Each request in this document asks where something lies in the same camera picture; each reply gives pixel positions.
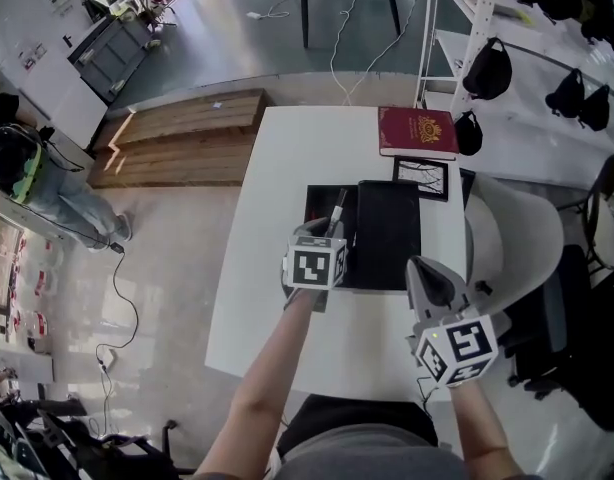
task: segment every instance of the wooden platform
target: wooden platform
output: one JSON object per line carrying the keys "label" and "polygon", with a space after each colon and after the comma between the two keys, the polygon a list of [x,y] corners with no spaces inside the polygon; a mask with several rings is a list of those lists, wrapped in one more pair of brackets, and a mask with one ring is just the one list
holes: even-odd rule
{"label": "wooden platform", "polygon": [[93,150],[94,188],[241,185],[263,90],[173,103],[110,121]]}

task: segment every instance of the red book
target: red book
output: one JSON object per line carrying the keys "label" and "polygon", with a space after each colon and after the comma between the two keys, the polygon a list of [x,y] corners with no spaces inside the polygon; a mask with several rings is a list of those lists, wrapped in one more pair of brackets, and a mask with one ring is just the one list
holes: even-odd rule
{"label": "red book", "polygon": [[378,107],[380,154],[455,160],[458,142],[449,112]]}

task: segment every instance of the white table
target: white table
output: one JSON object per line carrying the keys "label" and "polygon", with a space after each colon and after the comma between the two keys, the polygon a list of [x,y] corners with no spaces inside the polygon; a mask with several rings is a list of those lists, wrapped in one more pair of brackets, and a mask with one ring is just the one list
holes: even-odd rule
{"label": "white table", "polygon": [[[277,324],[280,262],[303,222],[308,185],[390,180],[370,107],[270,107],[256,138],[227,244],[206,365],[242,376]],[[420,200],[422,254],[465,276],[460,173],[449,162],[449,201]],[[293,389],[344,398],[416,400],[419,371],[405,337],[406,292],[336,289],[314,313]]]}

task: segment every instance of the black picture frame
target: black picture frame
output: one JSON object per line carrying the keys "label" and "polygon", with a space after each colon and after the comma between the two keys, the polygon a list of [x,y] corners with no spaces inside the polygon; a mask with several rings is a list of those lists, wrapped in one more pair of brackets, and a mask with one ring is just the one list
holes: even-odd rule
{"label": "black picture frame", "polygon": [[[420,164],[423,166],[428,166],[430,168],[436,168],[440,171],[441,175],[438,178],[440,181],[439,189],[430,190],[423,183],[419,183],[416,180],[408,179],[402,176],[403,170],[416,171],[419,169],[415,169],[407,166],[406,164]],[[428,160],[426,158],[417,158],[417,157],[408,157],[408,156],[396,156],[394,157],[394,172],[392,175],[393,181],[398,182],[410,182],[416,183],[418,185],[418,197],[422,197],[424,199],[433,199],[434,201],[444,201],[446,202],[449,199],[449,167],[446,163],[443,162],[434,162],[433,160]]]}

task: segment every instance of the concrete floor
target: concrete floor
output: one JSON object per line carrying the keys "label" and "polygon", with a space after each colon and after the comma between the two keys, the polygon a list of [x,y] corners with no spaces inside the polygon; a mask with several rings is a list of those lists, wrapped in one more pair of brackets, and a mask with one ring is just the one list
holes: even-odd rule
{"label": "concrete floor", "polygon": [[[562,202],[571,191],[531,190]],[[110,428],[146,434],[160,442],[160,427],[173,418],[172,454],[181,466],[197,466],[224,423],[238,379],[204,366],[213,303],[238,188],[110,190],[117,211],[135,215],[134,239],[118,273],[118,288],[136,303],[140,327],[133,343],[118,351],[110,372]],[[104,400],[94,358],[97,343],[126,341],[134,326],[128,304],[111,284],[119,257],[68,251],[51,305],[57,383],[51,398],[78,393],[102,429]],[[547,480],[589,480],[614,459],[614,433],[596,427],[566,393],[544,401],[507,386],[512,371],[500,357],[482,384],[508,433],[514,456],[528,472]],[[292,393],[289,419],[305,398]],[[456,422],[448,403],[430,403],[441,441],[460,454]]]}
{"label": "concrete floor", "polygon": [[[164,94],[231,80],[329,71],[341,11],[352,0],[309,0],[310,46],[304,49],[300,0],[286,0],[274,12],[286,18],[254,20],[250,11],[266,14],[282,0],[176,0],[167,19],[178,27],[159,32],[163,43],[150,53],[120,93],[112,110]],[[404,27],[414,0],[397,0]],[[426,0],[417,0],[410,26],[401,41],[372,71],[417,74]],[[469,31],[469,22],[450,0],[438,6],[438,25]],[[387,0],[357,0],[341,37],[336,71],[364,72],[397,37]],[[432,74],[449,76],[441,52],[435,52]]]}

